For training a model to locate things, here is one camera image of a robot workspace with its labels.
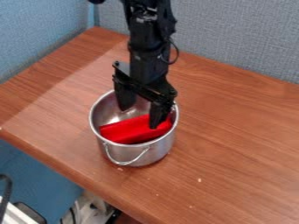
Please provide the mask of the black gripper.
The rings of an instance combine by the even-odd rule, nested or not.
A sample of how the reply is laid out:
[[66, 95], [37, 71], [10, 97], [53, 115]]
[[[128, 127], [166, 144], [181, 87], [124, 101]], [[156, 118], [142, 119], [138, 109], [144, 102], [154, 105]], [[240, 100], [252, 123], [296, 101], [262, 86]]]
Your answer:
[[128, 110], [140, 96], [150, 102], [149, 128], [154, 130], [165, 121], [177, 95], [172, 84], [166, 80], [169, 65], [170, 44], [165, 43], [153, 49], [134, 49], [126, 45], [129, 62], [113, 63], [111, 75], [115, 101], [121, 111]]

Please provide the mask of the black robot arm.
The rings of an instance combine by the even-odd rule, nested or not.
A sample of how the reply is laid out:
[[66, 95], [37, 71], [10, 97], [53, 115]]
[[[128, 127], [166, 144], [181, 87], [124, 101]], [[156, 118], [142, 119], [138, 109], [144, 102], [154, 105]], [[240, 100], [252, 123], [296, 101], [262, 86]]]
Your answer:
[[177, 91], [166, 80], [176, 62], [170, 50], [176, 19], [170, 0], [118, 0], [129, 30], [129, 61], [114, 62], [111, 75], [117, 105], [122, 110], [142, 97], [150, 102], [148, 127], [154, 129], [170, 112]]

